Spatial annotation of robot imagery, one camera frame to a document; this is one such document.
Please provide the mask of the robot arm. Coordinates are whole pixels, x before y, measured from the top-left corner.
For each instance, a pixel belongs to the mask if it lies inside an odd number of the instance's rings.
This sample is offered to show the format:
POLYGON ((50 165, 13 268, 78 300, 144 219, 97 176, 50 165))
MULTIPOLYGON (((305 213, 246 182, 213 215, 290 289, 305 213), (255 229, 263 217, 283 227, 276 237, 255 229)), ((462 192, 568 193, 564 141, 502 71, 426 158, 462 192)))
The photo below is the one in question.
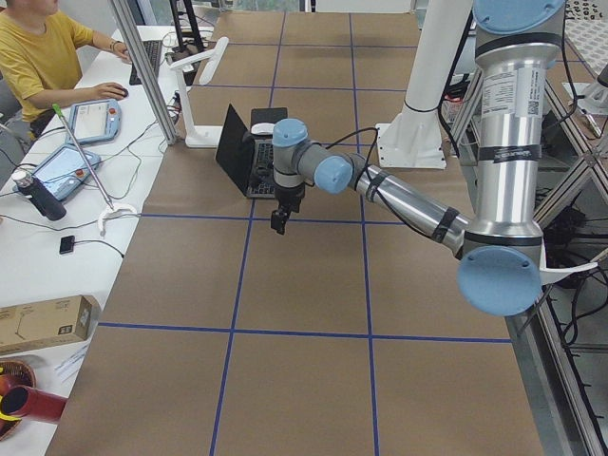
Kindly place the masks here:
POLYGON ((534 206, 545 76, 561 50, 564 13, 562 1, 429 2, 403 108, 380 128, 377 164, 313 142, 298 119, 275 125, 272 228, 284 232, 307 183, 331 194, 350 188, 446 246, 460 262, 458 287, 473 307, 500 316, 526 311, 548 280, 534 206), (467 38, 475 41, 481 90, 468 216, 394 175, 398 168, 447 167, 440 103, 467 38))

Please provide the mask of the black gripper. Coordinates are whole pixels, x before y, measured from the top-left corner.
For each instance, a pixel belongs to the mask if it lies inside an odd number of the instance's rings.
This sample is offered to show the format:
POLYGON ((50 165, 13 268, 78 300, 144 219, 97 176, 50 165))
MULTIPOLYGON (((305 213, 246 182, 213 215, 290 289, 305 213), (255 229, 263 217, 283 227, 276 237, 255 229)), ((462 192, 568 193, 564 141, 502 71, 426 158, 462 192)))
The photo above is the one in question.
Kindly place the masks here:
POLYGON ((271 228, 279 235, 284 236, 286 224, 292 212, 300 212, 301 201, 305 198, 305 183, 302 182, 295 187, 275 185, 275 199, 278 207, 270 217, 271 228))

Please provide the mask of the person right hand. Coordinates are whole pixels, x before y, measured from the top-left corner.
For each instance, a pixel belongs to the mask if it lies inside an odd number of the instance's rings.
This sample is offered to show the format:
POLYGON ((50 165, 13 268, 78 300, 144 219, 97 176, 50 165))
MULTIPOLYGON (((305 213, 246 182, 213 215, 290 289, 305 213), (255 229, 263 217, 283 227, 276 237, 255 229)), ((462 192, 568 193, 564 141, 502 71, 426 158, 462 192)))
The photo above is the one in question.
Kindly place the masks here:
POLYGON ((101 84, 95 85, 94 87, 92 87, 92 91, 94 93, 94 99, 95 100, 114 99, 112 97, 114 87, 123 87, 123 86, 118 83, 113 83, 113 82, 101 83, 101 84))

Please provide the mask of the person left hand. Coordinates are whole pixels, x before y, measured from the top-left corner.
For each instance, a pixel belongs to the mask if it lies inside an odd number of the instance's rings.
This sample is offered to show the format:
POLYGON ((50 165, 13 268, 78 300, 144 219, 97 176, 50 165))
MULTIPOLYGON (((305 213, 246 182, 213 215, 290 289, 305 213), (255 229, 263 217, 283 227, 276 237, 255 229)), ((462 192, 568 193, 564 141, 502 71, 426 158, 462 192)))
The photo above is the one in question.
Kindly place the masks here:
POLYGON ((116 41, 111 47, 111 51, 119 57, 124 63, 131 64, 131 57, 125 43, 116 41))

